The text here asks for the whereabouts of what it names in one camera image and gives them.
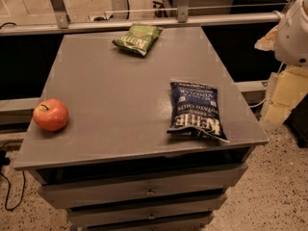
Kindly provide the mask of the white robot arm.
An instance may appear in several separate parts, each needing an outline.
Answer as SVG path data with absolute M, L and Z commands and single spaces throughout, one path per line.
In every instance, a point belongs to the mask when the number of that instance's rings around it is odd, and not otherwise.
M 274 54 L 284 64 L 308 66 L 308 0 L 296 0 L 279 21 Z

